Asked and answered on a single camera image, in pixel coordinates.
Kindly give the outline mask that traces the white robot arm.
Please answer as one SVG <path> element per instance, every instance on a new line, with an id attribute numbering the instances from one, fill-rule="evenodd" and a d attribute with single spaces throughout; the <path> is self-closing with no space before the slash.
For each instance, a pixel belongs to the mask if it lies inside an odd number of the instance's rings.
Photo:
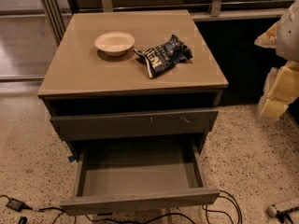
<path id="1" fill-rule="evenodd" d="M 299 0 L 295 0 L 279 21 L 254 41 L 256 46 L 274 49 L 287 62 L 268 73 L 259 113 L 266 119 L 279 120 L 299 97 Z"/>

